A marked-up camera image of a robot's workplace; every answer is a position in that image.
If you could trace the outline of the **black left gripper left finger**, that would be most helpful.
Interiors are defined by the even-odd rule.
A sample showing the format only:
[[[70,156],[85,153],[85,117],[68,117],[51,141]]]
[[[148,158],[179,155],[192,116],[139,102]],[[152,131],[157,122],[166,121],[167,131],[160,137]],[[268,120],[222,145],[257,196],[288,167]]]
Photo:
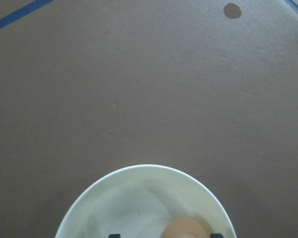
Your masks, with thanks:
[[[120,234],[110,234],[110,235],[108,236],[108,238],[120,238],[120,237],[121,237]]]

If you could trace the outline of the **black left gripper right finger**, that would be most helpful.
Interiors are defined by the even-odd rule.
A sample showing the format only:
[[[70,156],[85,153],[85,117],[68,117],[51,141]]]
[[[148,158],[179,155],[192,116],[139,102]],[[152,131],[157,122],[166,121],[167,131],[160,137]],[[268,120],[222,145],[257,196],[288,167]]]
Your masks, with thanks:
[[[221,233],[211,233],[210,238],[223,238]]]

